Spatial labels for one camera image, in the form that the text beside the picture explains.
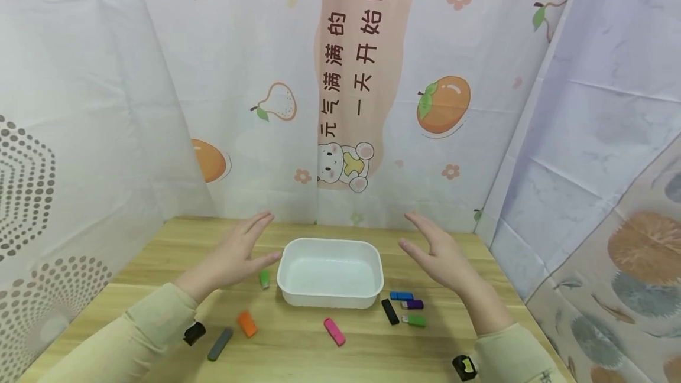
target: left hand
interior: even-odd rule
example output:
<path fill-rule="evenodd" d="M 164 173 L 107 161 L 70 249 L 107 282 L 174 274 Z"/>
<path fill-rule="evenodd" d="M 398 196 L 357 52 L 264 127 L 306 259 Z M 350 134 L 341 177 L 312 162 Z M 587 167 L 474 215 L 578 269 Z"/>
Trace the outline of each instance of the left hand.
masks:
<path fill-rule="evenodd" d="M 196 267 L 180 275 L 175 285 L 201 303 L 213 290 L 241 283 L 277 262 L 281 252 L 251 258 L 255 241 L 273 220 L 272 213 L 262 212 L 237 223 Z"/>

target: white plastic container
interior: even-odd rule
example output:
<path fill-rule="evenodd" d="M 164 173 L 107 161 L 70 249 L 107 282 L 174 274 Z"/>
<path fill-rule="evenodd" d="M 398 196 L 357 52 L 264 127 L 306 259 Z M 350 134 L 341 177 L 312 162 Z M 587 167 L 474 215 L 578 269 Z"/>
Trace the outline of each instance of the white plastic container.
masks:
<path fill-rule="evenodd" d="M 299 238 L 284 248 L 277 272 L 293 306 L 372 306 L 384 287 L 381 255 L 364 241 Z"/>

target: green usb drive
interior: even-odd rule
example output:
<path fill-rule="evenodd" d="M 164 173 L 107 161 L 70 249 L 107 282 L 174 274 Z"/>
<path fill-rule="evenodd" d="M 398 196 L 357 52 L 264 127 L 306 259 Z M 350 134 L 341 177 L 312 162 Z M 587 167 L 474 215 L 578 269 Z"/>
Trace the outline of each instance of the green usb drive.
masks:
<path fill-rule="evenodd" d="M 263 290 L 270 287 L 270 270 L 260 271 L 260 286 Z"/>
<path fill-rule="evenodd" d="M 407 324 L 415 327 L 425 328 L 426 317 L 422 315 L 402 315 L 402 322 L 407 322 Z"/>

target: wooden table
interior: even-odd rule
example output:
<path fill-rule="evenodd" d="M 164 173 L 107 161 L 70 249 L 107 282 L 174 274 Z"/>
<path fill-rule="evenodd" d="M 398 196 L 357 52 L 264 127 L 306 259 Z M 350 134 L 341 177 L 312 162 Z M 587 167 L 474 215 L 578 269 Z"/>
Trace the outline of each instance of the wooden table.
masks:
<path fill-rule="evenodd" d="M 73 348 L 108 322 L 115 320 L 158 286 L 175 279 L 199 262 L 232 220 L 175 218 L 166 223 L 142 252 L 73 321 L 72 325 L 24 374 L 21 382 L 36 382 Z M 191 348 L 180 343 L 144 382 L 459 382 L 451 361 L 472 351 L 475 332 L 460 299 L 431 280 L 397 245 L 407 237 L 424 247 L 417 232 L 341 228 L 273 223 L 255 247 L 255 255 L 284 246 L 300 236 L 361 239 L 379 249 L 384 266 L 386 298 L 390 290 L 411 291 L 423 299 L 427 328 L 391 326 L 380 302 L 368 310 L 327 310 L 293 307 L 277 288 L 277 266 L 271 268 L 270 289 L 261 290 L 256 277 L 213 293 L 199 308 L 197 319 L 207 333 Z M 561 372 L 568 370 L 551 348 L 530 312 L 482 241 L 472 234 L 457 234 L 471 262 L 491 281 L 518 321 L 529 328 L 552 353 Z M 249 310 L 259 328 L 247 339 L 236 323 Z M 336 347 L 322 321 L 331 316 L 348 341 Z M 207 352 L 225 326 L 234 337 L 219 360 Z"/>

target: fabric backdrop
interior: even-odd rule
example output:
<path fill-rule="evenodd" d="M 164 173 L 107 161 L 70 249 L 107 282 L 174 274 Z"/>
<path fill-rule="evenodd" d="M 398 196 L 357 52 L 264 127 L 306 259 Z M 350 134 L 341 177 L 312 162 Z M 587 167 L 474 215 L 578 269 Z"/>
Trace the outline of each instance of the fabric backdrop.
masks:
<path fill-rule="evenodd" d="M 680 251 L 680 4 L 0 0 L 0 382 L 168 218 L 265 208 L 479 221 L 579 382 L 677 381 L 681 265 L 622 252 Z"/>
<path fill-rule="evenodd" d="M 681 0 L 562 20 L 476 231 L 578 382 L 678 383 Z"/>

